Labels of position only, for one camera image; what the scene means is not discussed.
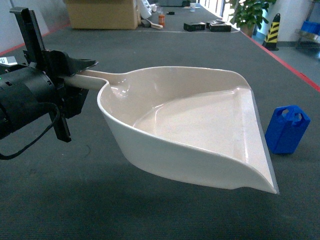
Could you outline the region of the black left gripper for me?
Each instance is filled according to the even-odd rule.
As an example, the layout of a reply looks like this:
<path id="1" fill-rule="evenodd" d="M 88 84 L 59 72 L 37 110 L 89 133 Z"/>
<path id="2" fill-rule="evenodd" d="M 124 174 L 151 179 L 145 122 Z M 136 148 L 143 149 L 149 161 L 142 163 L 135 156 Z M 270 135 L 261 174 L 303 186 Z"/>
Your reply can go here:
<path id="1" fill-rule="evenodd" d="M 66 119 L 82 112 L 89 90 L 67 86 L 58 77 L 59 74 L 51 62 L 60 52 L 45 49 L 33 10 L 26 7 L 13 7 L 10 12 L 16 17 L 26 46 L 24 54 L 28 67 L 24 69 L 27 76 L 23 78 L 23 82 L 39 103 L 47 105 L 46 109 L 56 137 L 68 143 L 71 137 Z M 74 76 L 98 64 L 96 60 L 71 57 L 68 57 L 66 62 L 66 76 Z"/>

